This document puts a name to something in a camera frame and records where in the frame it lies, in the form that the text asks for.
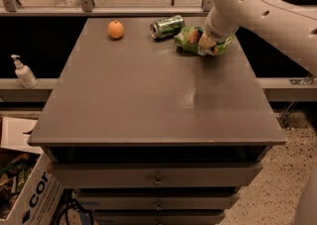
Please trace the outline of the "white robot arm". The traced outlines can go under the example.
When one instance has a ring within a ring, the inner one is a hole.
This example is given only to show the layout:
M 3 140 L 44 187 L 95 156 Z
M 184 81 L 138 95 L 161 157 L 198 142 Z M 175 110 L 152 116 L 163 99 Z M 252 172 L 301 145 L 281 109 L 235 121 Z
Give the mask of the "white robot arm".
M 317 13 L 282 0 L 213 0 L 204 36 L 209 45 L 245 28 L 317 74 Z

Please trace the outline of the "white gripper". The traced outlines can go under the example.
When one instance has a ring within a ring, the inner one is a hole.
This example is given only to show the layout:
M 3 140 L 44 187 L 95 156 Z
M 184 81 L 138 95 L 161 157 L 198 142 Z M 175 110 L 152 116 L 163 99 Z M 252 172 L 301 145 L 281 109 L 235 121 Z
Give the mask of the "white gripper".
M 198 45 L 204 49 L 211 49 L 217 45 L 216 42 L 223 42 L 233 36 L 239 26 L 233 21 L 223 17 L 220 12 L 213 7 L 208 13 L 205 21 L 204 32 Z

